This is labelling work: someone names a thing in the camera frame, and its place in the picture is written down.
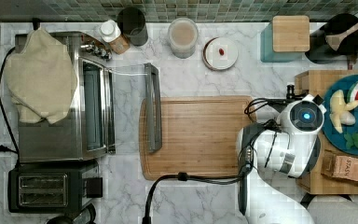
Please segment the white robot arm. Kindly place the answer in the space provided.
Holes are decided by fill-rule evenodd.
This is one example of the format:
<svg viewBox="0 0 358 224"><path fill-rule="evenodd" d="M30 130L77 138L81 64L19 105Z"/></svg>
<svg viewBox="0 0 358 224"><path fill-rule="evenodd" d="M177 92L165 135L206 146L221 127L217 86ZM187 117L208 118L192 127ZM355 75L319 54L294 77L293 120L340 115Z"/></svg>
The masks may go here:
<svg viewBox="0 0 358 224"><path fill-rule="evenodd" d="M309 94L287 104L276 119L240 130L238 203L249 224L315 224L304 206L266 183L258 171L267 168L294 178L309 172L319 156L324 113L323 99Z"/></svg>

